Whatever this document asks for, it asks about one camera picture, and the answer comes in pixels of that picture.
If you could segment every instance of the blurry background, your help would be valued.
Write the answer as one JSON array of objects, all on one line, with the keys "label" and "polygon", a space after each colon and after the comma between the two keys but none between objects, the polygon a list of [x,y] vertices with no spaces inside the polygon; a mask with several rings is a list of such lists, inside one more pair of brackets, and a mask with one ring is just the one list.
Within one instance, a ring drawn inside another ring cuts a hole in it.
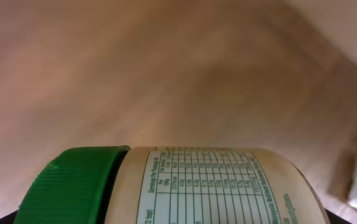
[{"label": "blurry background", "polygon": [[77,146],[264,147],[323,205],[357,153],[357,1],[0,0],[0,218]]}]

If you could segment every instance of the white label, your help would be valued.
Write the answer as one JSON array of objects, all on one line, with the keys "label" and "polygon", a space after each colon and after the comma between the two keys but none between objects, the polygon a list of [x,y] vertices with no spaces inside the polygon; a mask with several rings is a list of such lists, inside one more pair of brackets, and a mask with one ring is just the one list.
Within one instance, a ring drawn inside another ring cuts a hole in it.
[{"label": "white label", "polygon": [[151,151],[137,224],[281,223],[272,189],[250,152]]}]

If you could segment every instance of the wooden floor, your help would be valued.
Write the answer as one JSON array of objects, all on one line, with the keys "label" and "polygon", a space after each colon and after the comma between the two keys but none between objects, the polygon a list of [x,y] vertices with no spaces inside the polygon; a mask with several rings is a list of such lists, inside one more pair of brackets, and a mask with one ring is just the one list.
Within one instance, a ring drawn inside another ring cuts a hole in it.
[{"label": "wooden floor", "polygon": [[0,217],[76,146],[264,147],[324,206],[357,152],[357,66],[269,0],[0,0]]}]

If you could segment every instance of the nutrition facts table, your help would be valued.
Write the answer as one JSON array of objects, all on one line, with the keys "label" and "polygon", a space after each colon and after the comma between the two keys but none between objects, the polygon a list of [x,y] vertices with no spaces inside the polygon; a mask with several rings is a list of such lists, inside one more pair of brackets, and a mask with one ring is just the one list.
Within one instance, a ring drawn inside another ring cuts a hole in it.
[{"label": "nutrition facts table", "polygon": [[281,223],[252,153],[167,150],[149,153],[137,224]]}]

